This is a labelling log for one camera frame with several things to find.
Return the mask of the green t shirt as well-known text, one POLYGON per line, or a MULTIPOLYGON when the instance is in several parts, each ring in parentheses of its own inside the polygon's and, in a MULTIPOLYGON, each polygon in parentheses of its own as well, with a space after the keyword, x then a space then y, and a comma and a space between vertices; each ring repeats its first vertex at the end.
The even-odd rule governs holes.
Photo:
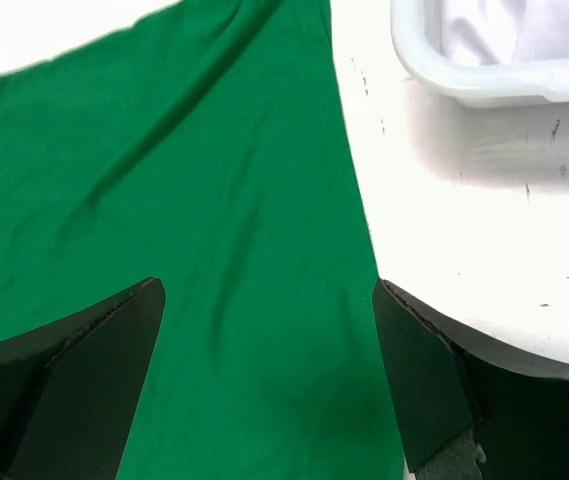
POLYGON ((122 479, 399 479, 326 1, 183 1, 0 77, 0 339, 145 278, 122 479))

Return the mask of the white t shirt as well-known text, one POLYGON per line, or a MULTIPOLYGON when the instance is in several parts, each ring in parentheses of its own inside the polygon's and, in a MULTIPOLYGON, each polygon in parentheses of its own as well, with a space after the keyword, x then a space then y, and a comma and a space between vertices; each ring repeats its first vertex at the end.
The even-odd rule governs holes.
POLYGON ((465 66, 569 59, 569 1, 442 1, 441 50, 465 66))

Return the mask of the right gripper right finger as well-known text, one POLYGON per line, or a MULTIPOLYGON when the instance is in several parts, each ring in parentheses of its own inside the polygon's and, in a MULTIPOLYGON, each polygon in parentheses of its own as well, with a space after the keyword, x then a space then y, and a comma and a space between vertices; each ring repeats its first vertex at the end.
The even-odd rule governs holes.
POLYGON ((373 291, 408 471, 418 479, 569 479, 569 364, 373 291))

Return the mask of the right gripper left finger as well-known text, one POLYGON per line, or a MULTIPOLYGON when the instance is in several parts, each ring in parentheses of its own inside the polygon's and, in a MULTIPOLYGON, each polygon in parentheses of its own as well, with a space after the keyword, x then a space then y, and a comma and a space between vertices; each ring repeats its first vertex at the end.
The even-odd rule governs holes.
POLYGON ((116 477, 165 301, 148 278, 0 342, 0 479, 116 477))

